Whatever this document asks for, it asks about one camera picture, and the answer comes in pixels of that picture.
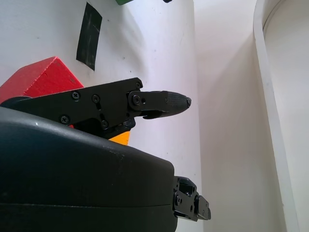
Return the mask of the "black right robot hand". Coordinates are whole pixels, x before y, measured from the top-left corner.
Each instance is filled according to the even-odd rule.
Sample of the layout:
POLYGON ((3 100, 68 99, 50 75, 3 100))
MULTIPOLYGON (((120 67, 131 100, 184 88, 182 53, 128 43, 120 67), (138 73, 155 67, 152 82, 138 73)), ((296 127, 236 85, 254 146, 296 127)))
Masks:
POLYGON ((0 105, 1 231, 173 232, 179 218, 211 218, 169 161, 112 141, 136 117, 191 106, 185 95, 141 88, 131 78, 0 105))

